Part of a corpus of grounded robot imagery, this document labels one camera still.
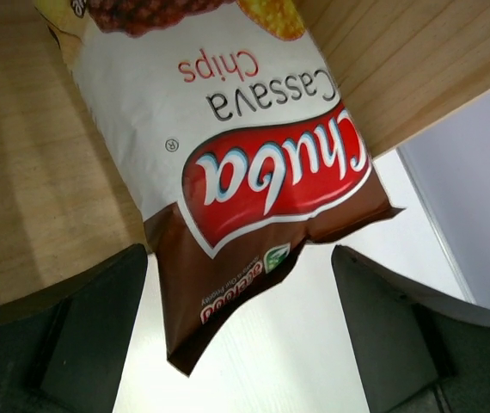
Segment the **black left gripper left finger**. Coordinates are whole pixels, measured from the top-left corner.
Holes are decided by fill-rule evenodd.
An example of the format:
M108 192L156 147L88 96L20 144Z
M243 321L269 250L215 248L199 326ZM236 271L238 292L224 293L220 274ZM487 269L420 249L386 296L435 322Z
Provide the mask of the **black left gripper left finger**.
M142 297L138 243L0 305L0 412L110 412Z

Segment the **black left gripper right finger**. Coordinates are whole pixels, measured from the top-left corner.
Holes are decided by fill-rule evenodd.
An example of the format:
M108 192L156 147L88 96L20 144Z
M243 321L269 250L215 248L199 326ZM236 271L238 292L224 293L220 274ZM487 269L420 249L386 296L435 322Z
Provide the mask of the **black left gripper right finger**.
M349 247L332 266L371 412L490 412L490 309Z

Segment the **Chuba cassava chips bag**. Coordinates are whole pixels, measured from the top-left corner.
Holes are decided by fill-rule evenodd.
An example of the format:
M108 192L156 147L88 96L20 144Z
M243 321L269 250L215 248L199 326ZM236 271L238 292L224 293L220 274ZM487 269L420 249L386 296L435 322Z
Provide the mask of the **Chuba cassava chips bag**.
M37 1L144 222L189 374L308 243L397 209L291 1Z

